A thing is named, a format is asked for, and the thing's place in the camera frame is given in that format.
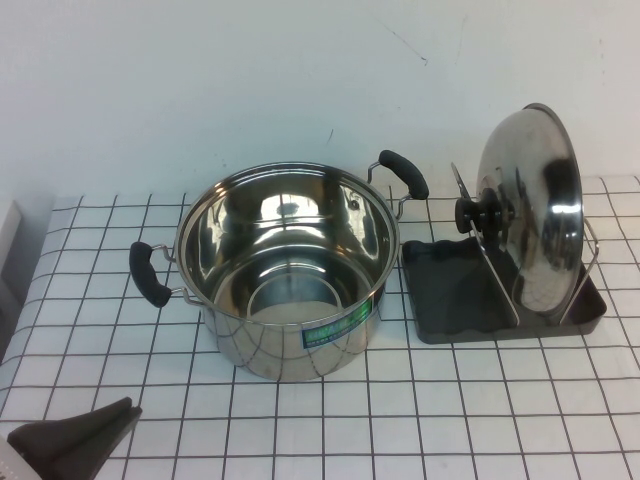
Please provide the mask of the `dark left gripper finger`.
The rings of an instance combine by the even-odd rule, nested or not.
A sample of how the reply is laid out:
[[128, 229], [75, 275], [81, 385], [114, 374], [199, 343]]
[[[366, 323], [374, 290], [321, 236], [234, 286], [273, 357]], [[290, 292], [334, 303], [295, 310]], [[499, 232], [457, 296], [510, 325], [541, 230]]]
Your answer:
[[42, 479], [93, 479], [141, 414], [124, 397], [78, 416], [24, 424], [8, 444]]

